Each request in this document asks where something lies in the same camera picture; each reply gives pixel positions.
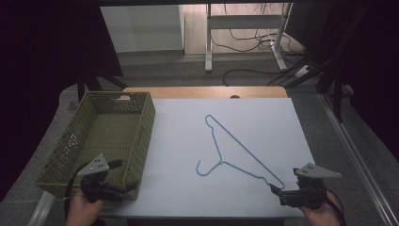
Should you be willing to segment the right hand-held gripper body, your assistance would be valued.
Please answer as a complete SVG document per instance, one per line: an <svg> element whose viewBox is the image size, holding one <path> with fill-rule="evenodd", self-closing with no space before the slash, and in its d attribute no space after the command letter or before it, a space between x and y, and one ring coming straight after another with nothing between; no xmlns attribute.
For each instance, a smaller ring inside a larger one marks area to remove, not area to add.
<svg viewBox="0 0 399 226"><path fill-rule="evenodd" d="M300 176L296 176L298 189L282 190L279 194L279 202L282 206L318 209L327 201L327 189L324 179L342 177L339 172L311 163L299 170Z"/></svg>

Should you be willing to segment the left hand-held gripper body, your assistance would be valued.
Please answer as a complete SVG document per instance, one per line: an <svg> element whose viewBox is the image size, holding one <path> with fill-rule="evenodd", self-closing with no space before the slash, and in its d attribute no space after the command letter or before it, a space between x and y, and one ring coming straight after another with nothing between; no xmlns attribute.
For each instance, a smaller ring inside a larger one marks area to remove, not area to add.
<svg viewBox="0 0 399 226"><path fill-rule="evenodd" d="M97 200L121 202L126 189L108 183L105 179L110 169L101 153L81 168L77 175L82 178L80 188L90 202Z"/></svg>

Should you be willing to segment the blue wire clothes hanger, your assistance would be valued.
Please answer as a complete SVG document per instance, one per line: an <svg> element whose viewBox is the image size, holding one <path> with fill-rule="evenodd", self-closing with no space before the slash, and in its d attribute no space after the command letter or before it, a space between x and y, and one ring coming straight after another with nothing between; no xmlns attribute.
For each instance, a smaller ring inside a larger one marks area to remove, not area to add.
<svg viewBox="0 0 399 226"><path fill-rule="evenodd" d="M250 177L253 177L253 178L255 178L255 179L263 180L263 181L266 183L266 185L267 185L267 186L270 186L271 188L272 188L272 187L276 187L276 188L279 189L279 190L283 190L283 189L286 187L286 184L278 177L278 175L276 175L269 167L267 167L266 164L264 164L252 151L250 151L250 150L249 150L236 136L234 136L234 135L233 135L220 121L218 121L213 115L211 115L211 114L206 115L206 116L204 117L204 120L205 120L206 125L211 129L212 139L213 139L213 142L214 142L214 144L215 144L215 148L216 148L216 152L217 152L217 154L218 154L219 160L217 161L216 164L214 164L214 165L213 165L208 171L206 171L206 172L201 172L201 171L200 171L200 163L201 163L201 160L199 160L198 163L197 163L197 165L196 165L196 174L197 174L198 176L202 176L202 177L208 176L209 174L211 174L211 173L212 173L216 168L218 168L219 166L221 166L221 165L227 165L227 166L229 166L229 167L232 167L232 168L234 168L234 169L236 169L236 170L239 170L239 171L243 172L243 173L246 174L246 175L249 175ZM274 179L276 179L276 180L280 183L280 186L274 186L270 181L268 181L268 180L266 179L266 177L261 176L261 175L256 175L255 173L250 172L249 170L240 168L240 167L238 167L238 166L236 166L236 165L230 163L229 161L225 161L225 160L223 159L222 152L221 152L221 150L220 150L220 148L219 148L218 141L216 140L216 137L215 137L215 127L209 122L209 120L214 121L220 128L222 128L222 129L224 130L225 133L227 133L236 143L238 143L238 144L246 151L246 153L248 153L258 164L260 164L269 174L271 174L272 177L273 177Z"/></svg>

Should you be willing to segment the person's right hand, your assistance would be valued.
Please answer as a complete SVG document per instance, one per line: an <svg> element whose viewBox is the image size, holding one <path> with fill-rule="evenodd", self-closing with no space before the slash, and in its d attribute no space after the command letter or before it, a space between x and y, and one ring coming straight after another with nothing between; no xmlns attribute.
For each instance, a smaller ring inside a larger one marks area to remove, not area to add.
<svg viewBox="0 0 399 226"><path fill-rule="evenodd" d="M337 212L327 203L316 210L308 207L300 207L299 210L310 226L341 226Z"/></svg>

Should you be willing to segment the person's left hand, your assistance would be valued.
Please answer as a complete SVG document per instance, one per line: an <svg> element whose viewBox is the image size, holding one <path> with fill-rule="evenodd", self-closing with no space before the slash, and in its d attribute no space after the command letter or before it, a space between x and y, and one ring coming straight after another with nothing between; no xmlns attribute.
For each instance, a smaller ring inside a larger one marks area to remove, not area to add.
<svg viewBox="0 0 399 226"><path fill-rule="evenodd" d="M104 206L103 200L89 202L78 188L70 200L65 226L92 226Z"/></svg>

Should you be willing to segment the olive green plastic basket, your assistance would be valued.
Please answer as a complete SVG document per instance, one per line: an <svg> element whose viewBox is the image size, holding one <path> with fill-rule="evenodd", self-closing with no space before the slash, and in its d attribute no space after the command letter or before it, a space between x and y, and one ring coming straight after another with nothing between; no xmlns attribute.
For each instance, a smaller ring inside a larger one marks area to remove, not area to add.
<svg viewBox="0 0 399 226"><path fill-rule="evenodd" d="M119 159L106 181L134 186L124 198L134 200L152 137L155 107L148 92L90 91L77 107L65 132L43 167L36 186L61 198L78 167L103 155Z"/></svg>

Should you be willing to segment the white table cover sheet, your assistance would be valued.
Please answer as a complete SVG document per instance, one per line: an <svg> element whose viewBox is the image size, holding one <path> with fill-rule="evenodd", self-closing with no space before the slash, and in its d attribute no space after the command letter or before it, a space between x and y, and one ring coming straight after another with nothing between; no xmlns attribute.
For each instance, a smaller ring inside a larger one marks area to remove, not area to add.
<svg viewBox="0 0 399 226"><path fill-rule="evenodd" d="M204 117L213 115L286 184L296 187L293 168L313 158L293 102L289 98L157 99L152 139L138 197L109 203L106 217L289 218L300 211L282 206L270 186L243 172L221 165L211 129ZM223 159L280 183L214 121Z"/></svg>

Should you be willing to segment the black metal stand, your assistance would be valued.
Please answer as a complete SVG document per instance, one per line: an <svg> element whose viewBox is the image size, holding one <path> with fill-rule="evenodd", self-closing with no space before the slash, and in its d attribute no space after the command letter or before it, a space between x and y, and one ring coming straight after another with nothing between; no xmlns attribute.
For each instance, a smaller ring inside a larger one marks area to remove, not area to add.
<svg viewBox="0 0 399 226"><path fill-rule="evenodd" d="M364 15L369 9L371 2L369 0L357 0L351 18L345 25L342 35L336 40L335 50L326 63L325 70L319 82L316 85L318 92L327 93L330 87L333 87L332 113L338 122L342 122L342 86L343 76L340 73L339 65L343 60L345 49L349 46L353 35L358 29Z"/></svg>
<svg viewBox="0 0 399 226"><path fill-rule="evenodd" d="M76 75L76 85L77 85L77 94L78 101L81 101L86 93L86 89L89 91L103 91L98 78L101 77L104 80L110 82L111 84L116 85L121 89L126 89L128 87L127 84L123 83L119 79L114 76L108 75L99 69L90 68L88 70L83 70Z"/></svg>

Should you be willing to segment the white power strip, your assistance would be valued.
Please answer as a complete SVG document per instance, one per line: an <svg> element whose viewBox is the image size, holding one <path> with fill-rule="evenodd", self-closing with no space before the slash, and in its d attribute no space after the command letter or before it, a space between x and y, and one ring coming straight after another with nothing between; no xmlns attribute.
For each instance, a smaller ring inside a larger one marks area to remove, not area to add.
<svg viewBox="0 0 399 226"><path fill-rule="evenodd" d="M295 73L295 77L299 78L301 76L303 76L304 74L308 73L311 70L311 66L309 65L304 65L301 69L299 69L296 73Z"/></svg>

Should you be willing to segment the white cabinet panel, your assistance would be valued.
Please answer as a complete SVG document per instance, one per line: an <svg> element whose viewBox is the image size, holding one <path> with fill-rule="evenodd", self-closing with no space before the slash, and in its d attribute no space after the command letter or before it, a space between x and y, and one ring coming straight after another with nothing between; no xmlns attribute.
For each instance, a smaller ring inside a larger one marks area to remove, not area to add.
<svg viewBox="0 0 399 226"><path fill-rule="evenodd" d="M118 53L182 51L181 7L101 7L109 35Z"/></svg>

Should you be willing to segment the aluminium rail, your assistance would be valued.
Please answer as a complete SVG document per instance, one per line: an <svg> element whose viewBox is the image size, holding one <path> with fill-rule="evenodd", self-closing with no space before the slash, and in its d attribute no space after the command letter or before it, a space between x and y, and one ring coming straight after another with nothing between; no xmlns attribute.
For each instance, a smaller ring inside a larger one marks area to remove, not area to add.
<svg viewBox="0 0 399 226"><path fill-rule="evenodd" d="M34 210L27 226L43 226L48 218L56 197L47 191L44 191Z"/></svg>
<svg viewBox="0 0 399 226"><path fill-rule="evenodd" d="M385 226L399 226L399 218L393 213L391 204L368 169L353 139L348 134L344 124L339 122L334 115L333 105L328 99L328 95L325 93L318 94L318 98Z"/></svg>

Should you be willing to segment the white metal desk frame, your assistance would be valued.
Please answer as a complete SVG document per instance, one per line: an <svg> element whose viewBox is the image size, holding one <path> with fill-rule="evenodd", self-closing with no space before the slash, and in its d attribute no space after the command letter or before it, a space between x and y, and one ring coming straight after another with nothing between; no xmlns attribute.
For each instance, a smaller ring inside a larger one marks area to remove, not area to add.
<svg viewBox="0 0 399 226"><path fill-rule="evenodd" d="M277 36L270 41L270 46L275 60L281 71L288 68L282 57L280 41L285 30L292 4L282 8L281 14L266 15L212 15L212 5L207 4L206 8L206 49L205 49L205 71L210 73L213 69L212 59L212 31L220 29L276 29Z"/></svg>

